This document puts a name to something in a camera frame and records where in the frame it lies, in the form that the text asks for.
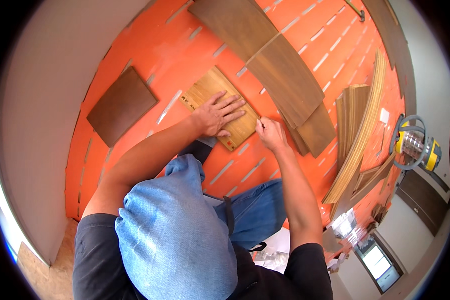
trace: left hand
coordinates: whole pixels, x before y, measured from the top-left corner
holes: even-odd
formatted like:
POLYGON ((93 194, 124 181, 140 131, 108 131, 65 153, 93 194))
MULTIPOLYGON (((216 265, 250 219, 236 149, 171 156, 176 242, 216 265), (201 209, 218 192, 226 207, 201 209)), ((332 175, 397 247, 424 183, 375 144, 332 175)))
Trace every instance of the left hand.
POLYGON ((230 132, 223 130, 227 123, 240 118, 245 114, 244 110, 236 110, 245 105, 245 100, 232 103, 240 98, 240 95, 233 95, 219 103, 215 103, 225 95, 226 91, 218 92, 210 97, 207 102, 200 105, 191 117, 195 120, 204 136, 230 136, 230 132))

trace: man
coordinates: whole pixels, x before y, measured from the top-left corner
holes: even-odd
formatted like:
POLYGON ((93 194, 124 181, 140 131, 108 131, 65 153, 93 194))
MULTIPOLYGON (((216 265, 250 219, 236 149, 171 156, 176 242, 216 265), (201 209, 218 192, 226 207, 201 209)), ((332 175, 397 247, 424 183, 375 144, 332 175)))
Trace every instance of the man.
POLYGON ((216 103, 224 94, 138 143, 103 177, 75 237, 76 300, 333 298, 317 201, 280 123, 262 117, 256 131, 281 180, 215 207, 204 198, 202 164, 212 148, 196 140, 230 135, 223 126, 245 113, 232 112, 245 104, 238 95, 216 103), (290 256, 282 275, 255 266, 247 250, 285 217, 290 256))

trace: orange floor mat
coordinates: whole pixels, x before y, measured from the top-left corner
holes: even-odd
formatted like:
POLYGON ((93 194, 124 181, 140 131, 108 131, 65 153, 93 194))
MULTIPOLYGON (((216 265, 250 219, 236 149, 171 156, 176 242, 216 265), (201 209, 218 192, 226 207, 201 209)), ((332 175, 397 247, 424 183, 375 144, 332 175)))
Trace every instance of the orange floor mat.
MULTIPOLYGON (((70 144, 65 189, 67 217, 80 220, 103 175, 128 149, 190 114, 176 99, 214 65, 223 71, 259 115, 281 121, 270 96, 244 69, 244 63, 187 11, 192 3, 191 0, 157 0, 117 36, 98 66, 81 104, 70 144), (130 61, 138 74, 147 80, 159 103, 109 149, 94 132, 86 116, 130 61)), ((371 84, 375 49, 385 53, 367 10, 360 1, 353 1, 365 11, 366 21, 360 22, 354 10, 342 0, 257 0, 257 3, 312 70, 324 90, 324 104, 336 129, 335 99, 350 84, 371 84)), ((390 112, 383 151, 376 155, 383 134, 383 123, 377 117, 377 125, 365 150, 363 171, 386 160, 395 122, 405 111, 396 72, 390 66, 380 107, 390 112)), ((316 159, 310 153, 305 157, 296 154, 317 197, 324 225, 330 222, 330 205, 321 204, 321 200, 337 174, 336 146, 335 138, 316 159)), ((262 146, 257 134, 250 136, 233 152, 217 143, 203 169, 206 175, 203 189, 217 197, 236 195, 280 177, 274 156, 262 146)), ((354 207, 358 225, 344 242, 345 251, 366 234, 365 228, 372 221, 372 208, 376 203, 385 203, 398 175, 399 169, 393 167, 390 186, 384 193, 379 194, 381 184, 378 184, 354 207)), ((327 260, 334 255, 327 253, 327 260)))

